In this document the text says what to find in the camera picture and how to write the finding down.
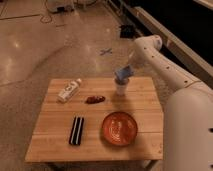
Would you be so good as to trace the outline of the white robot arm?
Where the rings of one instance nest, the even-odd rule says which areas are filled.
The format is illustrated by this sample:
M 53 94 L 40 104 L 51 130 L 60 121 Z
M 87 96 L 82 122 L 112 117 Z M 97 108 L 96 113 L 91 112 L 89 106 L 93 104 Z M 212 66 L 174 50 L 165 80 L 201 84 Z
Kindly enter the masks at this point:
M 161 52 L 158 35 L 134 40 L 130 64 L 145 61 L 174 93 L 164 107 L 164 171 L 213 171 L 213 88 Z

